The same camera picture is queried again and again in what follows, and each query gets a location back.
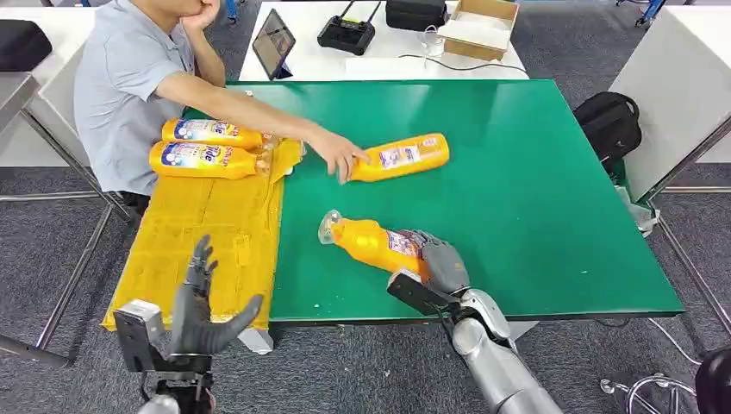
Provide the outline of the person's left hand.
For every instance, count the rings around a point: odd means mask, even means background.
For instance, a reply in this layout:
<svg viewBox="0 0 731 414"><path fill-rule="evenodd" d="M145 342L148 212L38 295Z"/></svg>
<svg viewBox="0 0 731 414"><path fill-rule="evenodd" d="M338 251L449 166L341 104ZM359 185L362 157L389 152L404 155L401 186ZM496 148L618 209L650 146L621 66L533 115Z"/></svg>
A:
<svg viewBox="0 0 731 414"><path fill-rule="evenodd" d="M187 33L202 32L216 19L220 8L220 0L183 1L179 23Z"/></svg>

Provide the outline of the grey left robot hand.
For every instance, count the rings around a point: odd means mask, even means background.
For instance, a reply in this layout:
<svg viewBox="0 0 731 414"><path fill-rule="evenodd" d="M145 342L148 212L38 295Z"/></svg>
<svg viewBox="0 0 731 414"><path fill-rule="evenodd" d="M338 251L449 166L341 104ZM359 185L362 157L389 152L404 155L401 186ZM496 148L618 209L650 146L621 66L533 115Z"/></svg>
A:
<svg viewBox="0 0 731 414"><path fill-rule="evenodd" d="M210 259L212 253L210 236L202 236L193 249L184 283L176 291L169 347L171 356L213 355L223 351L258 316L263 304L264 297L255 294L227 322L212 322L209 294L212 273L218 265Z"/></svg>

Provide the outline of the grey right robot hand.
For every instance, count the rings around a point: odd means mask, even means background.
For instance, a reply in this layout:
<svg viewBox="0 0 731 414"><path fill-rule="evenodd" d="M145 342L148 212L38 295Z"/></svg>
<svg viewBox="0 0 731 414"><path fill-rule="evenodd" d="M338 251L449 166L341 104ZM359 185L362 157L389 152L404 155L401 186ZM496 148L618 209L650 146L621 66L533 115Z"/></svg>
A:
<svg viewBox="0 0 731 414"><path fill-rule="evenodd" d="M446 294L456 294L470 286L465 263L449 242L422 230L404 229L398 233L415 244L423 262L423 270L418 274L425 286Z"/></svg>

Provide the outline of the person's right hand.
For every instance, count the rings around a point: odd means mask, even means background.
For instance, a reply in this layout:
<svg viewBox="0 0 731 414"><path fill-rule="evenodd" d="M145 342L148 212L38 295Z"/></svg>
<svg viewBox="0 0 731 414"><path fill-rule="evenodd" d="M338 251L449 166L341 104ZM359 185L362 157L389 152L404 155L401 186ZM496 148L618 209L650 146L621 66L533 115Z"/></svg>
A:
<svg viewBox="0 0 731 414"><path fill-rule="evenodd" d="M335 175L340 184L351 179L357 160L365 163L370 161L363 149L347 138L321 127L309 132L305 141L325 161L328 175Z"/></svg>

